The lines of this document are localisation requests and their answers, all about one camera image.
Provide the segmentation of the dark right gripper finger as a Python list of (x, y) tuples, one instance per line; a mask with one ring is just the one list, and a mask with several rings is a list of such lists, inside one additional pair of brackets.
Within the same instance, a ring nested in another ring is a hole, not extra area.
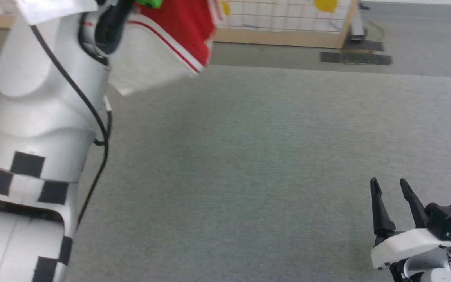
[(374, 235), (376, 237), (389, 237), (394, 234), (396, 226), (388, 216), (382, 200), (382, 190), (376, 178), (370, 179), (370, 191)]
[(412, 218), (415, 222), (415, 228), (426, 229), (427, 216), (424, 212), (424, 205), (422, 205), (418, 196), (414, 193), (413, 189), (408, 184), (408, 181), (404, 178), (400, 179), (400, 186), (404, 199), (408, 202)]

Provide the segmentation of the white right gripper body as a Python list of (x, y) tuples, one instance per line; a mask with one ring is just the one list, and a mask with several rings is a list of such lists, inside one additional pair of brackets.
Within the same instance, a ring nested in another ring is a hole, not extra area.
[(385, 239), (371, 250), (374, 268), (384, 268), (406, 260), (406, 271), (427, 271), (431, 268), (449, 269), (445, 247), (451, 241), (442, 241), (428, 229), (411, 229)]

